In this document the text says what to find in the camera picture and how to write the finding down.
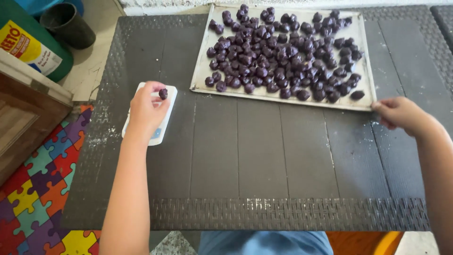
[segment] table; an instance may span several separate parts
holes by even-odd
[[[378,98],[405,95],[453,134],[453,56],[428,7],[355,10]],[[179,92],[163,143],[147,152],[152,230],[430,229],[404,131],[369,113],[189,91],[206,21],[119,18],[63,227],[102,227],[129,102],[139,82],[158,80]]]

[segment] product label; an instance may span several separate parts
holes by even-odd
[[[11,20],[0,29],[0,48],[44,76],[57,69],[62,61],[59,56]]]

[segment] child's arm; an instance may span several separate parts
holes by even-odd
[[[453,254],[453,142],[445,128],[414,102],[398,97],[372,105],[389,129],[415,137],[425,187],[429,222],[440,254]]]
[[[165,88],[158,82],[147,82],[130,103],[130,121],[121,143],[120,157],[110,193],[102,238],[101,255],[149,254],[149,200],[146,177],[148,141],[169,108],[164,100],[151,97]]]

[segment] child's hand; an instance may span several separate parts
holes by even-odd
[[[139,136],[148,143],[151,136],[161,124],[170,106],[170,100],[151,96],[165,88],[160,82],[148,81],[140,88],[130,102],[130,120],[126,133]]]
[[[383,99],[371,104],[371,108],[381,116],[381,125],[389,130],[403,128],[413,137],[423,135],[436,123],[431,115],[405,97]]]

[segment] foam puzzle mat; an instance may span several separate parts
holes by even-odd
[[[97,255],[99,230],[60,228],[92,106],[63,121],[0,187],[0,255]]]

